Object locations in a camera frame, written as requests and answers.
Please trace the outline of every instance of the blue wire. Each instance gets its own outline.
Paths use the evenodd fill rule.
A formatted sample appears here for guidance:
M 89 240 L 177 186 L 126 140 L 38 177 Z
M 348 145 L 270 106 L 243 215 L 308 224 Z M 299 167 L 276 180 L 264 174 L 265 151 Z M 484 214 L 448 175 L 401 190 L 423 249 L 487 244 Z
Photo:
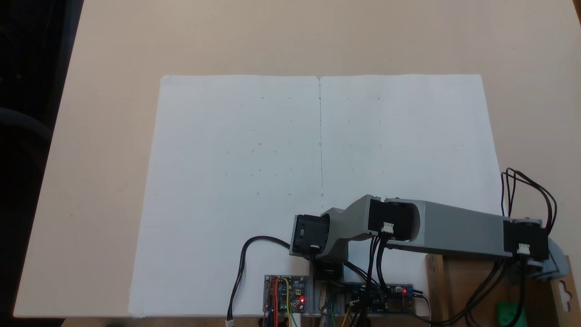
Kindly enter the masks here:
M 270 325 L 269 325 L 268 323 L 270 322 L 270 316 L 271 316 L 271 315 L 272 315 L 272 310 L 270 310 L 270 311 L 268 312 L 268 316 L 266 316 L 266 321 L 265 321 L 265 323 L 264 323 L 264 326 L 262 326 L 262 327 L 270 327 Z

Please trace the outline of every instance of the paper sheet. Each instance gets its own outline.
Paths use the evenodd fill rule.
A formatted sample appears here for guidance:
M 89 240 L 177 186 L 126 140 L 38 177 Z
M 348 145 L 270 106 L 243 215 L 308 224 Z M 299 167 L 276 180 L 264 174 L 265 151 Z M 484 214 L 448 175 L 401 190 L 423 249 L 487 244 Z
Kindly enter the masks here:
M 321 210 L 316 77 L 162 79 L 129 311 L 225 315 L 250 237 L 288 240 L 297 210 Z M 261 313 L 263 275 L 306 260 L 249 247 L 235 313 Z
M 130 313 L 225 315 L 244 242 L 289 241 L 296 214 L 365 194 L 499 214 L 499 181 L 478 75 L 164 77 Z M 367 267 L 368 246 L 351 242 L 351 262 Z M 388 283 L 427 292 L 423 254 L 384 256 Z M 250 246 L 236 316 L 262 314 L 265 274 L 307 261 Z

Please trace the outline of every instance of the black wire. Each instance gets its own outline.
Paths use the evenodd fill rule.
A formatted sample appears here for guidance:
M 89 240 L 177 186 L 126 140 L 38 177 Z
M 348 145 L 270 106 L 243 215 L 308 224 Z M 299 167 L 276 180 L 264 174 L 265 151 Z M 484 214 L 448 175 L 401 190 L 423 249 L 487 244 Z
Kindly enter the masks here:
M 230 303 L 228 305 L 228 312 L 226 313 L 227 320 L 232 320 L 232 303 L 234 302 L 234 296 L 236 296 L 236 290 L 238 290 L 238 286 L 240 285 L 240 282 L 242 280 L 242 274 L 244 273 L 244 265 L 246 264 L 246 250 L 248 250 L 248 247 L 250 246 L 250 244 L 252 244 L 254 241 L 258 241 L 258 240 L 270 241 L 273 243 L 277 243 L 280 246 L 284 246 L 286 248 L 291 248 L 291 245 L 288 244 L 287 242 L 280 240 L 280 239 L 277 239 L 276 237 L 271 237 L 271 236 L 251 237 L 248 241 L 246 241 L 246 243 L 244 243 L 244 246 L 242 246 L 242 252 L 240 253 L 240 265 L 238 266 L 238 276 L 236 276 L 236 282 L 234 283 L 234 288 L 232 288 L 232 294 L 230 295 Z
M 549 191 L 547 191 L 547 189 L 545 189 L 543 186 L 541 186 L 540 184 L 538 184 L 537 182 L 535 182 L 534 180 L 529 178 L 527 175 L 525 175 L 521 171 L 518 171 L 518 170 L 515 170 L 515 169 L 509 167 L 504 172 L 502 172 L 500 175 L 501 175 L 501 181 L 502 181 L 502 194 L 501 194 L 502 199 L 500 201 L 500 207 L 501 207 L 503 215 L 504 215 L 504 184 L 506 183 L 506 185 L 507 185 L 508 216 L 511 216 L 512 206 L 514 204 L 514 194 L 515 194 L 515 189 L 516 189 L 516 182 L 519 181 L 519 182 L 526 184 L 530 187 L 533 187 L 534 189 L 539 191 L 541 193 L 541 195 L 543 196 L 543 198 L 545 199 L 545 202 L 547 204 L 547 224 L 545 226 L 545 229 L 547 230 L 547 233 L 550 233 L 551 230 L 553 229 L 553 226 L 554 226 L 555 221 L 557 219 L 557 200 L 555 200 L 553 195 Z M 510 180 L 509 179 L 513 180 L 512 193 L 511 193 L 511 189 L 510 189 Z
M 345 262 L 344 263 L 345 267 L 351 269 L 354 273 L 358 274 L 359 277 L 363 278 L 363 280 L 367 280 L 367 273 L 365 271 L 363 271 L 363 269 L 355 266 L 354 264 L 352 264 L 351 262 Z M 375 285 L 377 285 L 377 281 L 375 281 L 375 279 L 373 279 L 373 277 L 371 278 L 371 282 Z
M 375 252 L 377 250 L 377 246 L 381 241 L 380 237 L 373 237 L 371 239 L 371 244 L 369 246 L 369 266 L 367 268 L 367 281 L 365 283 L 365 293 L 361 299 L 361 315 L 359 316 L 359 320 L 357 321 L 357 327 L 363 327 L 365 325 L 365 320 L 367 319 L 367 304 L 370 299 L 370 292 L 371 292 L 371 274 L 373 273 L 373 261 L 375 258 Z
M 508 265 L 504 265 L 503 270 L 500 272 L 499 276 L 497 277 L 497 279 L 494 281 L 494 283 L 484 292 L 484 294 L 482 294 L 481 296 L 479 296 L 478 298 L 476 298 L 473 302 L 471 302 L 471 304 L 467 307 L 465 307 L 462 311 L 458 312 L 457 314 L 455 314 L 455 316 L 453 316 L 452 318 L 449 318 L 447 320 L 443 320 L 443 321 L 431 321 L 429 319 L 425 319 L 424 317 L 420 317 L 417 316 L 415 314 L 411 314 L 412 317 L 415 317 L 417 319 L 420 319 L 424 322 L 427 322 L 431 325 L 435 325 L 435 326 L 450 326 L 452 324 L 455 324 L 456 322 L 458 322 L 458 320 L 460 320 L 464 315 L 466 315 L 470 310 L 474 309 L 478 304 L 480 304 L 480 302 L 482 300 L 484 300 L 484 298 L 502 281 L 502 279 L 504 278 Z M 480 284 L 480 286 L 482 287 L 486 287 L 486 280 L 484 282 L 482 282 L 482 284 Z
M 226 313 L 227 320 L 232 320 L 234 318 L 232 315 L 232 303 L 234 302 L 234 297 L 236 296 L 236 291 L 238 290 L 238 287 L 240 286 L 240 283 L 242 281 L 242 275 L 244 273 L 244 266 L 246 264 L 246 251 L 248 250 L 248 247 L 250 246 L 250 244 L 252 244 L 254 241 L 258 241 L 258 240 L 270 241 L 270 242 L 279 244 L 280 246 L 283 246 L 286 248 L 291 248 L 291 245 L 288 244 L 287 242 L 285 242 L 281 239 L 278 239 L 276 237 L 272 237 L 272 236 L 255 236 L 255 237 L 249 238 L 249 240 L 244 243 L 244 245 L 242 246 L 242 252 L 240 253 L 240 264 L 238 266 L 238 274 L 236 276 L 236 281 L 234 282 L 234 287 L 232 288 L 232 294 L 230 295 L 230 302 L 228 305 L 228 312 Z M 314 260 L 314 256 L 311 256 L 311 262 L 313 263 L 313 268 L 314 268 L 314 265 L 316 263 L 316 260 Z M 355 266 L 354 264 L 352 264 L 349 261 L 345 263 L 345 266 L 347 266 L 349 269 L 352 269 L 355 272 L 357 272 L 356 270 L 363 271 L 361 268 Z
M 488 276 L 486 277 L 486 279 L 478 286 L 478 288 L 474 291 L 474 294 L 472 295 L 472 297 L 470 299 L 468 299 L 468 302 L 466 302 L 466 307 L 468 307 L 472 301 L 474 300 L 474 298 L 476 296 L 478 296 L 478 294 L 490 283 L 490 281 L 494 278 L 494 276 L 496 275 L 497 271 L 500 269 L 501 265 L 504 264 L 505 261 L 496 261 L 492 267 L 492 270 L 490 271 L 490 273 L 488 274 Z M 464 319 L 466 321 L 466 326 L 477 326 L 479 327 L 478 323 L 476 323 L 474 317 L 472 316 L 472 310 L 468 310 L 467 314 L 464 315 Z
M 383 278 L 382 261 L 383 261 L 383 251 L 388 242 L 389 234 L 380 235 L 379 249 L 377 250 L 377 261 L 375 262 L 375 270 L 377 271 L 377 278 L 379 279 L 379 284 L 381 285 L 381 290 L 385 293 L 388 292 L 388 286 L 385 284 L 385 279 Z
M 428 310 L 430 311 L 430 316 L 431 316 L 432 315 L 432 309 L 430 308 L 430 302 L 428 301 L 428 298 L 425 297 L 425 296 L 423 296 L 423 295 L 421 295 L 421 294 L 414 294 L 414 297 L 422 298 L 422 299 L 424 299 L 426 301 L 426 304 L 428 305 Z
M 521 292 L 520 292 L 520 298 L 518 300 L 517 313 L 514 315 L 514 318 L 512 319 L 512 321 L 508 325 L 506 325 L 505 327 L 514 327 L 517 324 L 518 320 L 521 317 L 522 309 L 525 306 L 526 264 L 527 264 L 527 259 L 525 256 L 523 256 L 521 259 Z
M 349 327 L 355 327 L 355 320 L 357 320 L 357 316 L 359 315 L 359 310 L 357 310 L 357 312 L 355 312 L 355 315 L 353 316 L 353 319 L 351 319 L 351 324 L 349 325 Z

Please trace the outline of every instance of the table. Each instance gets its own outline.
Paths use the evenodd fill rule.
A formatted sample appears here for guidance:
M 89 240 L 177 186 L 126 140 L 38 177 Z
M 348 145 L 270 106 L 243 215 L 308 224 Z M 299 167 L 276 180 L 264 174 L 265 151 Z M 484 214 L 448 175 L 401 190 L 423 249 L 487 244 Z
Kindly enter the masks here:
M 128 315 L 165 74 L 479 73 L 499 165 L 557 198 L 580 279 L 580 55 L 571 0 L 85 0 L 14 314 Z M 518 216 L 544 210 L 518 190 Z

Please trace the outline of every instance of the wire bundle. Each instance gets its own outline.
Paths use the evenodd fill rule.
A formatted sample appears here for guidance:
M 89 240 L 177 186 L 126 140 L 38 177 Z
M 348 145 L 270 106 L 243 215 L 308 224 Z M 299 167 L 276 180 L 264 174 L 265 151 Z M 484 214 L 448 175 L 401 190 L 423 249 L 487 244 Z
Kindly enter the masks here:
M 244 243 L 244 246 L 242 246 L 242 252 L 240 253 L 240 264 L 238 266 L 238 276 L 236 276 L 236 282 L 234 282 L 234 288 L 232 289 L 232 294 L 230 295 L 230 303 L 228 305 L 228 312 L 226 313 L 226 320 L 230 321 L 233 320 L 233 316 L 232 316 L 232 303 L 234 302 L 234 297 L 236 296 L 236 291 L 238 290 L 238 286 L 240 286 L 240 282 L 242 281 L 242 275 L 244 273 L 244 266 L 246 265 L 246 250 L 248 250 L 248 247 L 255 241 L 258 240 L 265 240 L 265 241 L 270 241 L 273 243 L 277 243 L 280 246 L 284 246 L 286 248 L 291 248 L 291 245 L 288 244 L 287 242 L 280 240 L 276 237 L 271 237 L 271 236 L 255 236 L 255 237 L 251 237 L 248 241 L 246 241 Z
M 504 216 L 504 185 L 506 184 L 508 197 L 507 216 L 510 217 L 512 214 L 512 205 L 514 204 L 514 194 L 517 189 L 517 181 L 519 181 L 539 191 L 543 198 L 545 199 L 545 202 L 547 203 L 547 224 L 545 226 L 545 229 L 547 230 L 547 233 L 551 233 L 553 225 L 555 225 L 555 220 L 557 219 L 557 201 L 555 200 L 553 195 L 551 195 L 551 193 L 547 191 L 547 189 L 545 189 L 543 186 L 529 178 L 527 175 L 523 174 L 521 171 L 515 170 L 510 167 L 500 173 L 500 179 L 503 185 L 502 198 L 500 201 L 500 208 L 502 210 L 503 216 Z M 512 179 L 512 191 L 510 186 L 510 179 Z

